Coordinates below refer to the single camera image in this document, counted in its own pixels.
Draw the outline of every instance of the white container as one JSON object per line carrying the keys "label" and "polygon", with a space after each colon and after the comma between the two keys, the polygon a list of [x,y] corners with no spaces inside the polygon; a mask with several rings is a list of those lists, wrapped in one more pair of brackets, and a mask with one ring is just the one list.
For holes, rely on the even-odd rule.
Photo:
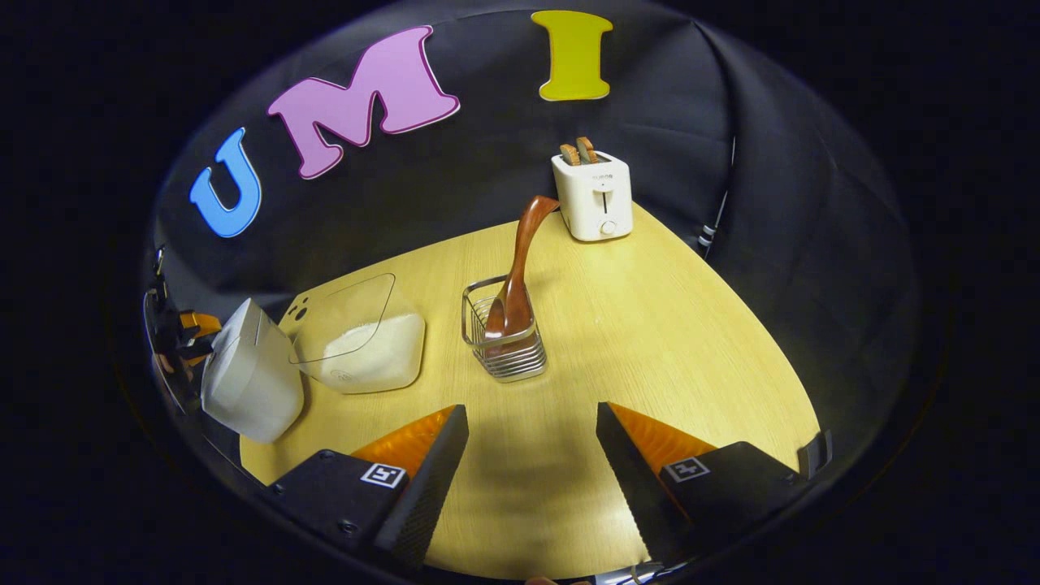
{"label": "white container", "polygon": [[294,363],[344,395],[402,388],[422,362],[426,322],[382,274],[312,304],[293,341]]}
{"label": "white container", "polygon": [[202,409],[257,442],[271,442],[304,406],[292,345],[267,313],[246,299],[213,339],[202,377]]}

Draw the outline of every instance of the black fabric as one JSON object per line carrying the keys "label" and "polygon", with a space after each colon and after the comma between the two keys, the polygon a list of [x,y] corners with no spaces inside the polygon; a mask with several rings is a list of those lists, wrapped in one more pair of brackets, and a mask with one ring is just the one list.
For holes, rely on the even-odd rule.
{"label": "black fabric", "polygon": [[784,351],[835,457],[880,429],[917,345],[919,285],[884,171],[821,98],[701,25],[734,103],[731,187],[709,262]]}
{"label": "black fabric", "polygon": [[[806,387],[847,468],[881,427],[916,345],[919,296],[906,226],[885,173],[833,108],[781,68],[711,27],[651,4],[561,2],[614,23],[602,40],[608,97],[546,102],[548,36],[531,2],[405,3],[283,59],[235,93],[187,144],[157,204],[155,243],[178,304],[226,317],[244,297],[278,314],[296,292],[448,237],[515,220],[555,193],[548,157],[576,135],[626,160],[633,199],[692,241],[730,192],[709,263],[763,323]],[[316,76],[347,84],[362,51],[412,26],[447,120],[344,144],[321,177],[267,106]],[[263,184],[240,235],[213,234],[188,201],[197,174],[235,129]],[[735,136],[735,162],[730,153]],[[336,138],[326,133],[327,139]],[[225,201],[231,205],[234,201]],[[828,473],[821,476],[825,480]]]}
{"label": "black fabric", "polygon": [[[731,141],[725,87],[704,37],[687,17],[651,4],[562,4],[554,7],[614,23],[602,41],[605,99],[539,97],[549,45],[546,30],[530,21],[542,9],[535,2],[390,6],[236,92],[190,139],[160,193],[156,243],[168,247],[171,281],[190,282],[173,294],[185,306],[230,314],[234,300],[248,295],[291,298],[394,255],[514,221],[532,195],[555,195],[548,158],[577,135],[628,162],[633,198],[670,228],[699,230],[722,193]],[[303,180],[295,148],[267,106],[309,76],[347,85],[368,46],[423,24],[434,27],[425,41],[431,68],[442,90],[460,99],[460,111],[388,135],[378,128],[376,101],[369,145],[340,142],[343,160]],[[236,187],[213,154],[239,127],[263,201],[253,224],[225,239],[210,231],[188,193],[210,167],[225,205],[235,203]]]}

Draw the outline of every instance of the white box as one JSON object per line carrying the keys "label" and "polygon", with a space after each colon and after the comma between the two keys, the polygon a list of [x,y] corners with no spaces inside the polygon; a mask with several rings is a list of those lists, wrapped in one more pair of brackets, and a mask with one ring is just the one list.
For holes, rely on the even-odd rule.
{"label": "white box", "polygon": [[267,313],[246,299],[213,339],[202,377],[202,409],[257,442],[271,442],[304,407],[292,345]]}

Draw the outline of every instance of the blue letter u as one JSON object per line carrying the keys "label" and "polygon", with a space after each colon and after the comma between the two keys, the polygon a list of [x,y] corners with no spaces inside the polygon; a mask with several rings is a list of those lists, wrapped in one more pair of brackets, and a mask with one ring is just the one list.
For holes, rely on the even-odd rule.
{"label": "blue letter u", "polygon": [[199,207],[202,218],[209,224],[216,235],[220,237],[234,237],[245,230],[257,217],[260,210],[260,179],[253,171],[250,159],[242,149],[242,136],[245,135],[245,128],[239,128],[224,141],[216,151],[217,162],[228,166],[231,178],[238,185],[238,204],[228,209],[217,199],[213,185],[209,183],[212,174],[209,167],[199,173],[196,182],[191,185],[191,195],[188,199]]}

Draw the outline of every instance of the screw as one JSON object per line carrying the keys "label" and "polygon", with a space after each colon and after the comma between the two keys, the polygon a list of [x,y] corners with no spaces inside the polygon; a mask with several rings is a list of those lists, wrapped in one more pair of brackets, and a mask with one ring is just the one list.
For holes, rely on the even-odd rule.
{"label": "screw", "polygon": [[336,526],[339,527],[339,531],[345,534],[347,538],[353,537],[354,533],[358,531],[358,525],[349,520],[339,520],[336,523]]}

